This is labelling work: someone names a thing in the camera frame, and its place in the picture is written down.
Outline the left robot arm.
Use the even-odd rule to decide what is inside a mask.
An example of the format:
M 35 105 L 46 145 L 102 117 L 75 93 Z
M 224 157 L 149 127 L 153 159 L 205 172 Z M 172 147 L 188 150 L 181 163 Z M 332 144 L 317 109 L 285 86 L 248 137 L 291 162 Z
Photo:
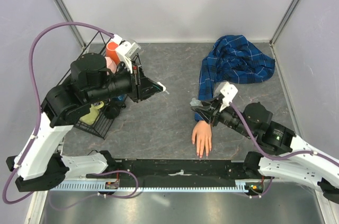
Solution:
M 41 104 L 40 124 L 33 131 L 33 142 L 20 155 L 6 160 L 11 171 L 17 170 L 15 185 L 19 192 L 47 191 L 65 179 L 80 176 L 115 175 L 117 165 L 107 150 L 77 157 L 55 151 L 80 118 L 90 113 L 93 104 L 121 95 L 139 102 L 166 90 L 160 82 L 146 77 L 141 65 L 119 66 L 113 74 L 103 55 L 86 53 L 71 63 L 70 75 L 47 93 Z

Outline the white nail polish cap brush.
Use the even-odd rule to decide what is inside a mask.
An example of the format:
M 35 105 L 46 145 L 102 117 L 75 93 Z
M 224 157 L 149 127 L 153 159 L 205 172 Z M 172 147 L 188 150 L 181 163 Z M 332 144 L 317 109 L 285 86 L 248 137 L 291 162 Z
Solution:
M 157 82 L 157 84 L 159 85 L 159 86 L 161 86 L 162 87 L 162 91 L 163 92 L 165 92 L 166 94 L 170 94 L 169 92 L 168 92 L 168 90 L 167 90 L 167 88 L 166 88 L 166 86 L 165 85 L 163 85 L 161 82 Z

